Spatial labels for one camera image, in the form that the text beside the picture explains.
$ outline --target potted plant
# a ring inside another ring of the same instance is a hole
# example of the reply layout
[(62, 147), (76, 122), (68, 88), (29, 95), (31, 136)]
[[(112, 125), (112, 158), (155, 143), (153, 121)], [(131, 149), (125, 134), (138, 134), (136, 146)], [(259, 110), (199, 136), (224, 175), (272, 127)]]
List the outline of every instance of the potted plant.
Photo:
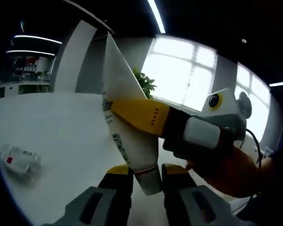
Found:
[(148, 99), (153, 99), (153, 96), (150, 94), (151, 90), (155, 90), (154, 87), (157, 87), (153, 85), (152, 83), (155, 81), (154, 79), (150, 79), (148, 76), (146, 76), (144, 73), (141, 73), (137, 67), (134, 67), (132, 69), (133, 74), (135, 75), (138, 83), (140, 84), (143, 92), (145, 93), (146, 97)]

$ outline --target red label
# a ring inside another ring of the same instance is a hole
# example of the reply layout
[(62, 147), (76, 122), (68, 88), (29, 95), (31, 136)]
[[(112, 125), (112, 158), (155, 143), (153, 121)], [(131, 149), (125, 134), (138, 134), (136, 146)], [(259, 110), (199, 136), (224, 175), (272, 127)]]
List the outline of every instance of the red label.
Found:
[(12, 157), (8, 157), (8, 159), (6, 160), (9, 164), (11, 164), (11, 162), (13, 161)]

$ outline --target bright window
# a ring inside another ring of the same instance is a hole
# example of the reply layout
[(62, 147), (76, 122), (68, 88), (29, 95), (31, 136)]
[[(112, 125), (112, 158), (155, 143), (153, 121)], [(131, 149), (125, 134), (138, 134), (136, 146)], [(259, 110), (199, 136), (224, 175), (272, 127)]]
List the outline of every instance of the bright window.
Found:
[(158, 36), (142, 72), (155, 79), (151, 94), (201, 112), (211, 92), (216, 51), (198, 43)]
[(269, 88), (250, 70), (243, 65), (238, 65), (237, 84), (235, 89), (236, 99), (239, 98), (241, 92), (245, 92), (250, 98), (252, 106), (251, 117), (247, 119), (246, 127), (255, 134), (257, 140), (260, 142), (264, 134), (269, 114)]

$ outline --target white table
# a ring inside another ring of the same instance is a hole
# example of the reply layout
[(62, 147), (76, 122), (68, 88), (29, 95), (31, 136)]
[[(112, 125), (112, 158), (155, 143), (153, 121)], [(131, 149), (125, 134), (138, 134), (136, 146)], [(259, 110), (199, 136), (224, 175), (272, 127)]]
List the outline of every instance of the white table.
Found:
[[(162, 143), (158, 165), (184, 166), (185, 161), (164, 151)], [(34, 225), (55, 222), (66, 204), (97, 186), (109, 168), (124, 163), (108, 135), (101, 96), (94, 94), (35, 93), (0, 99), (0, 147), (4, 144), (42, 157), (42, 175), (34, 183), (24, 184), (3, 171), (16, 203)], [(205, 184), (197, 175), (193, 178)], [(163, 198), (163, 193), (145, 196), (134, 180), (128, 225), (168, 225)]]

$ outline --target hand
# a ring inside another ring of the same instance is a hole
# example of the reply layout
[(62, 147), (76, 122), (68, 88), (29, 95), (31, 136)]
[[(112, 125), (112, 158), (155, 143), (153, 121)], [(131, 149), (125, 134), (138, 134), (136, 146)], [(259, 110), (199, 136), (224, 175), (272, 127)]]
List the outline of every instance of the hand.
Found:
[[(186, 169), (193, 168), (194, 163), (188, 161)], [(215, 189), (233, 197), (242, 198), (259, 192), (258, 167), (254, 161), (239, 148), (225, 157), (222, 163), (205, 181)]]

